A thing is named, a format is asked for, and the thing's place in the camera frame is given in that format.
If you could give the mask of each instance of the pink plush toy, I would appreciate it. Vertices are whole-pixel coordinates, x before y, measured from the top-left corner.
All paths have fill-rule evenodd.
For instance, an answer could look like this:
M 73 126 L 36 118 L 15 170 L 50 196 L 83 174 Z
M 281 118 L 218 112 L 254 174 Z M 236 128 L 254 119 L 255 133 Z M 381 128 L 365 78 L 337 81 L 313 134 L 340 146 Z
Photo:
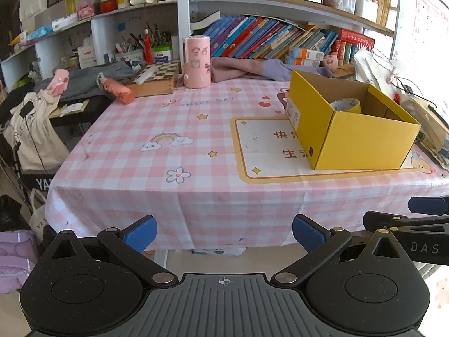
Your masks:
M 50 82 L 47 90 L 49 94 L 53 97 L 60 96 L 64 91 L 66 91 L 69 85 L 69 71 L 65 69 L 57 69 L 53 80 Z
M 325 67 L 329 68 L 332 72 L 335 72 L 338 68 L 338 57 L 336 52 L 332 52 L 323 59 Z

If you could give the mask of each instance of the label sticker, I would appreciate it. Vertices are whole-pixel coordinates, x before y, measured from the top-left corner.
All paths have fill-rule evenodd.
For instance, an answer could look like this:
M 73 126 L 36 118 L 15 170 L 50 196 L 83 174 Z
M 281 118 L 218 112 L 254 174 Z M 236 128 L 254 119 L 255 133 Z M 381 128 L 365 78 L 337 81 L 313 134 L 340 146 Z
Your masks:
M 287 109 L 286 112 L 288 119 L 293 125 L 293 128 L 298 129 L 299 118 L 301 117 L 301 113 L 299 112 L 296 105 L 293 103 L 291 98 L 287 101 Z

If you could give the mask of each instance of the blue gripper pad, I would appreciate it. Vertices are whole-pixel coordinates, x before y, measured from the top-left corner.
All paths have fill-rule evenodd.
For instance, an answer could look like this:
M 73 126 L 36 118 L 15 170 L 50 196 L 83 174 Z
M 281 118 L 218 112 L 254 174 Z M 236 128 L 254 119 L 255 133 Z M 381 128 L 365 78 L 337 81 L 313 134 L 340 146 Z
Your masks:
M 154 241 L 158 233 L 156 219 L 147 215 L 120 232 L 123 242 L 142 253 Z
M 302 214 L 295 216 L 292 229 L 295 240 L 308 253 L 322 245 L 331 236 L 331 233 L 326 228 Z

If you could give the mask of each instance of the purple backpack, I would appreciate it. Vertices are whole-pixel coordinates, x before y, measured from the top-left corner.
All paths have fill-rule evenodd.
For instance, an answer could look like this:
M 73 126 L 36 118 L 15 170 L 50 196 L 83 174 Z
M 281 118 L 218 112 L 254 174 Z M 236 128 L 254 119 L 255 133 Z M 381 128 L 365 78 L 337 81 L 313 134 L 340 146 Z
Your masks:
M 0 294 L 21 289 L 36 263 L 33 231 L 0 232 Z

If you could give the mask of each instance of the yellow cardboard box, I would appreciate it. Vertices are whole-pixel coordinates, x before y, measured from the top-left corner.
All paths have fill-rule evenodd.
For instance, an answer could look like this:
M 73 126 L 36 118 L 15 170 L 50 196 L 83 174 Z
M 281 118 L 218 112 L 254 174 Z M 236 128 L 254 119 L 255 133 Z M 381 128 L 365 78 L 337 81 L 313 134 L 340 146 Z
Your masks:
M 362 114 L 329 103 L 360 101 Z M 293 71 L 287 116 L 315 170 L 398 169 L 421 125 L 374 86 Z

